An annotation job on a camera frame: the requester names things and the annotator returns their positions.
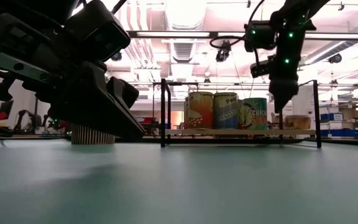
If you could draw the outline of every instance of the air duct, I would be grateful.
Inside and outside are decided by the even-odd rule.
[[[206,0],[166,0],[165,18],[168,30],[202,30],[206,12]],[[171,43],[172,63],[189,63],[196,52],[195,43]],[[189,77],[193,65],[171,65],[174,78]]]
[[[358,33],[358,26],[355,29],[352,29],[350,32]],[[329,57],[332,57],[333,55],[336,55],[339,52],[346,50],[357,43],[358,40],[333,41],[330,44],[325,45],[323,48],[313,52],[312,54],[309,54],[305,58],[305,65],[314,64]]]

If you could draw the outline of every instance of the can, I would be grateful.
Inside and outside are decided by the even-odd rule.
[[[214,129],[237,129],[237,93],[214,94]]]
[[[183,129],[188,129],[189,122],[189,98],[185,98],[185,105],[183,109]]]
[[[213,94],[209,92],[192,92],[189,94],[188,128],[212,129]]]
[[[239,104],[239,129],[267,129],[266,98],[243,99]]]

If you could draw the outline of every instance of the ceiling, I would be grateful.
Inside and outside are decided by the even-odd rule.
[[[112,8],[117,0],[102,0],[108,8]],[[175,5],[175,17],[179,21],[190,21],[192,16],[203,14],[202,6],[195,6],[194,0],[128,0],[116,17],[126,30],[170,30],[167,25],[165,13],[168,6]],[[284,0],[266,0],[255,13],[254,20],[268,20],[273,11],[280,9]],[[249,20],[250,14],[258,4],[251,0],[250,8],[247,0],[206,0],[205,14],[202,20],[201,30],[207,31],[233,31],[242,32],[244,24]],[[314,17],[313,24],[318,32],[358,32],[358,0],[344,1],[344,9],[339,10],[341,1],[331,0]],[[229,58],[225,62],[217,63],[215,56],[217,50],[209,46],[209,40],[199,40],[193,52],[193,59],[189,65],[180,66],[182,72],[173,73],[172,44],[167,39],[132,40],[132,47],[138,48],[140,59],[146,61],[146,67],[156,68],[150,72],[146,69],[137,69],[141,65],[130,59],[126,51],[122,51],[122,60],[119,62],[107,61],[108,74],[132,82],[158,81],[160,78],[172,78],[174,80],[186,80],[188,82],[202,82],[206,73],[212,82],[251,82],[249,66],[255,62],[254,54],[244,50],[244,43],[239,42],[232,46]],[[150,43],[150,52],[140,46]],[[302,50],[303,57],[315,56],[323,50],[343,42],[306,40]],[[259,51],[261,60],[274,52]],[[358,43],[340,51],[342,62],[330,64],[327,60],[306,65],[299,73],[300,82],[317,78],[321,83],[329,83],[337,79],[338,83],[358,83]],[[268,81],[261,78],[255,82]]]

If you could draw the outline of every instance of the gray table surface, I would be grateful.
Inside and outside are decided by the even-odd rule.
[[[358,147],[4,141],[0,223],[358,224]]]

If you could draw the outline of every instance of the blue can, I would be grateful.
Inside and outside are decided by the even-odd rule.
[[[214,94],[214,128],[237,129],[238,124],[237,93]]]

